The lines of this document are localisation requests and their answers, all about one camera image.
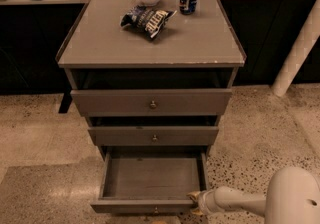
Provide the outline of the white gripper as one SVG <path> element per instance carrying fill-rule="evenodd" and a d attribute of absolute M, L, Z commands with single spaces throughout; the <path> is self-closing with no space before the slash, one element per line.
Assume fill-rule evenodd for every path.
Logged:
<path fill-rule="evenodd" d="M 190 209 L 191 214 L 197 216 L 203 215 L 212 215 L 213 213 L 219 212 L 220 208 L 218 207 L 215 200 L 215 191 L 192 191 L 187 194 L 187 196 L 193 200 L 198 200 L 198 207 Z"/>

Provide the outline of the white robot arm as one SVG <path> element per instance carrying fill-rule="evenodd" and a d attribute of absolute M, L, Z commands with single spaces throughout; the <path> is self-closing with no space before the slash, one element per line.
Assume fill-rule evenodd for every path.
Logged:
<path fill-rule="evenodd" d="M 221 186 L 187 196 L 194 215 L 243 210 L 263 217 L 264 224 L 320 224 L 320 178 L 300 167 L 278 170 L 265 195 Z"/>

